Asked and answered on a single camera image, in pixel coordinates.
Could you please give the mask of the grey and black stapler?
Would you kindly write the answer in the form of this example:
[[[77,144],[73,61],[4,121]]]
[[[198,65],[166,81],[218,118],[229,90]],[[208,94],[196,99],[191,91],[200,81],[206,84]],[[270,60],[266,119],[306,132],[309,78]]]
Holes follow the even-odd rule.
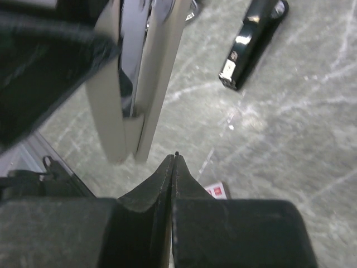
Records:
[[[152,145],[185,25],[196,1],[109,1],[95,30],[121,53],[85,83],[107,160],[145,162]]]

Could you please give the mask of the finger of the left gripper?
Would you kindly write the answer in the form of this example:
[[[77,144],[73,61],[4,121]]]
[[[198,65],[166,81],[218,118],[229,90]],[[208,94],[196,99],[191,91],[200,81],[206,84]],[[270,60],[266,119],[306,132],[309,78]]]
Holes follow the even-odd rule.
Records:
[[[1,147],[37,130],[119,52],[88,26],[1,12]]]

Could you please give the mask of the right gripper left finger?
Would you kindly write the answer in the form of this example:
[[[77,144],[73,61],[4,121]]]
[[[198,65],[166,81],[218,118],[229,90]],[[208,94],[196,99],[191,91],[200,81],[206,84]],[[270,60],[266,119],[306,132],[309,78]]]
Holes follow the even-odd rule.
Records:
[[[2,267],[168,267],[173,156],[120,198],[1,200]]]

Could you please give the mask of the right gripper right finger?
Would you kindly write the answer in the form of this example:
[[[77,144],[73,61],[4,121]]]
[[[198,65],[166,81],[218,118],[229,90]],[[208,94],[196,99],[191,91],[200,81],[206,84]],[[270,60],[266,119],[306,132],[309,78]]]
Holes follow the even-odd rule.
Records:
[[[175,156],[172,252],[176,267],[317,267],[297,207],[279,199],[216,199]]]

